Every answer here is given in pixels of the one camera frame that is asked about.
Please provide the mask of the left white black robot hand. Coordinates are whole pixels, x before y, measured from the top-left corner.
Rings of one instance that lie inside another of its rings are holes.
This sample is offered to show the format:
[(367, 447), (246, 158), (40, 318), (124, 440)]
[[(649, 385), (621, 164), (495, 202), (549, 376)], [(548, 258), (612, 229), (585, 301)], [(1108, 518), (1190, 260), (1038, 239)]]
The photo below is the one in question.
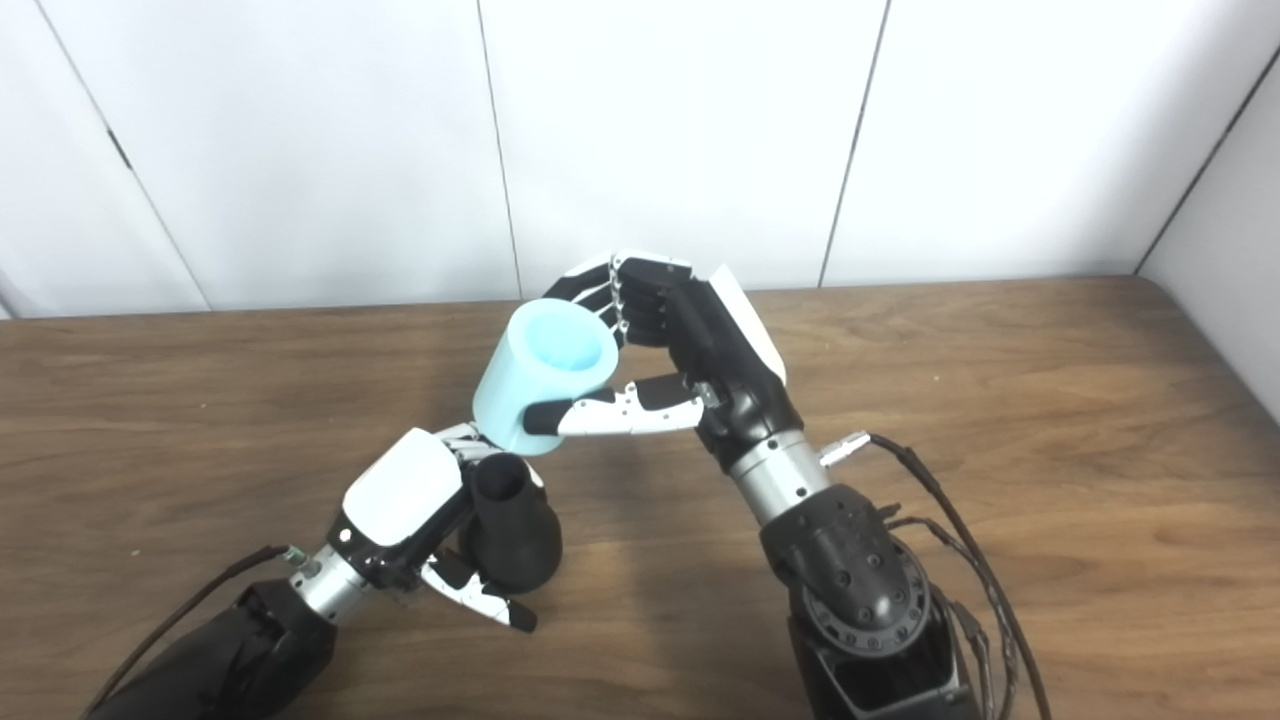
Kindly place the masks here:
[(559, 519), (525, 459), (471, 423), (413, 428), (348, 487), (294, 589), (332, 624), (372, 592), (430, 589), (531, 633), (538, 616), (518, 597), (547, 584), (562, 553)]

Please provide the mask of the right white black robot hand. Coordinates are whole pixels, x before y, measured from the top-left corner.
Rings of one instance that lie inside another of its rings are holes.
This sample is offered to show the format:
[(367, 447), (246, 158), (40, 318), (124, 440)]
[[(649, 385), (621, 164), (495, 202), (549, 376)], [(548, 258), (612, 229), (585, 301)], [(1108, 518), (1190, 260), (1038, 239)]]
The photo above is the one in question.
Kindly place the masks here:
[(561, 275), (548, 299), (586, 309), (613, 348), (664, 350), (672, 372), (621, 388), (529, 405), (530, 436), (644, 436), (692, 429), (722, 469), (771, 437), (800, 430), (785, 361), (730, 266), (637, 250), (605, 252)]

